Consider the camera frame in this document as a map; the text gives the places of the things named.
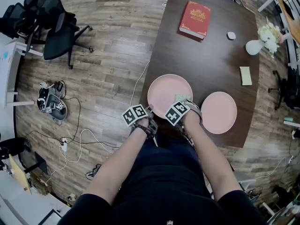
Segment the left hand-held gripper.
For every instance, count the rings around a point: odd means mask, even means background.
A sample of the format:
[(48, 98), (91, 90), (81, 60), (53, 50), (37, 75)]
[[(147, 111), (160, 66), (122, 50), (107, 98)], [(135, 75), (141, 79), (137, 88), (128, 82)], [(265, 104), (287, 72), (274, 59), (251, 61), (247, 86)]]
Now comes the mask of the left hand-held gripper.
[[(128, 127), (140, 128), (145, 132), (148, 139), (152, 139), (158, 146), (155, 135), (158, 131), (158, 125), (154, 121), (153, 105), (150, 104), (146, 108), (142, 104), (129, 107), (123, 114), (122, 118)], [(147, 119), (148, 125), (144, 126), (138, 123), (139, 120)]]

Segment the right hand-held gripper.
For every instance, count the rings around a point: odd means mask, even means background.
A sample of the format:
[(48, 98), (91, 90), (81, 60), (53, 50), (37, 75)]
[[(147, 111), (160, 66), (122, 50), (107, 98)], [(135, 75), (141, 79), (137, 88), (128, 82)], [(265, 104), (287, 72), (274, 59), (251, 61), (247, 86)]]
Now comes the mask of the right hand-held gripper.
[(175, 126), (190, 110), (194, 111), (202, 119), (199, 107), (188, 99), (186, 101), (176, 101), (171, 105), (165, 113), (165, 119)]

